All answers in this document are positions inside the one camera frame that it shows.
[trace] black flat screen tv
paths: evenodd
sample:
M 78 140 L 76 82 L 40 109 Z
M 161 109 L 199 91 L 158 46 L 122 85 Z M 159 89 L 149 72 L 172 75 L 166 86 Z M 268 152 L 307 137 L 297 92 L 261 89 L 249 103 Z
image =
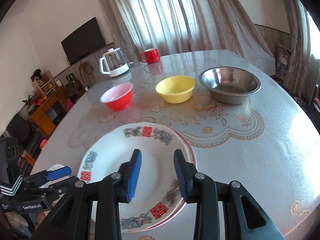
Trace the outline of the black flat screen tv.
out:
M 72 65 L 106 45 L 96 18 L 76 29 L 62 42 L 62 47 Z

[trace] kettle handle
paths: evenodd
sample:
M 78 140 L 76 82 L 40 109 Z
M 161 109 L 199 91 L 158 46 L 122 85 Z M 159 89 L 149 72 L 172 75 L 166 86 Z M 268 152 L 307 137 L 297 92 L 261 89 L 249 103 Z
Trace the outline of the kettle handle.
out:
M 107 71 L 104 71 L 104 70 L 103 70 L 103 61 L 104 61 L 105 64 L 106 64 Z M 108 66 L 108 63 L 107 63 L 105 57 L 101 57 L 101 58 L 99 59 L 99 65 L 100 65 L 100 72 L 101 72 L 102 74 L 109 74 L 109 75 L 111 74 L 111 73 L 110 73 L 109 66 Z

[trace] metal bowl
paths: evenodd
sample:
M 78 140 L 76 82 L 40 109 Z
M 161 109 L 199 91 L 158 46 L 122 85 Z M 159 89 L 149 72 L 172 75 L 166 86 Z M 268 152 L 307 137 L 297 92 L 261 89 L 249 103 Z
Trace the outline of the metal bowl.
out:
M 200 74 L 199 81 L 214 99 L 229 105 L 242 104 L 261 88 L 255 75 L 236 67 L 209 68 Z

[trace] hair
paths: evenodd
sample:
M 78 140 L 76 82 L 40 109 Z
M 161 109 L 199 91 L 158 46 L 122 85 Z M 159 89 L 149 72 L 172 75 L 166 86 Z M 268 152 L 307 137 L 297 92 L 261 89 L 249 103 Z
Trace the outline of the hair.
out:
M 0 239 L 1 240 L 27 240 L 28 237 L 15 229 L 8 221 L 7 216 L 0 209 Z

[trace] table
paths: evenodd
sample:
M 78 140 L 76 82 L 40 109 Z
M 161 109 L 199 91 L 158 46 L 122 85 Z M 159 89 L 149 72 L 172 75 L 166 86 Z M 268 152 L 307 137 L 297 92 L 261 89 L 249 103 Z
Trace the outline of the table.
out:
M 260 79 L 261 90 L 238 106 L 210 98 L 198 76 L 204 69 L 221 65 L 252 72 Z M 168 104 L 154 91 L 160 80 L 172 75 L 197 80 L 187 102 Z M 133 84 L 132 104 L 112 112 L 99 98 L 123 82 Z M 275 81 L 227 50 L 165 56 L 154 64 L 135 64 L 117 78 L 105 75 L 56 128 L 33 173 L 60 163 L 77 174 L 83 155 L 99 138 L 131 122 L 155 122 L 179 131 L 193 145 L 198 171 L 223 183 L 240 181 L 284 235 L 320 203 L 320 136 L 315 127 Z M 192 239 L 195 213 L 196 206 L 188 204 L 159 228 L 123 234 L 123 239 Z
M 46 113 L 52 107 L 57 114 L 65 114 L 67 112 L 67 99 L 68 94 L 64 86 L 58 87 L 57 90 L 29 116 L 28 120 L 38 125 L 43 135 L 48 138 L 53 133 L 56 125 L 50 120 Z

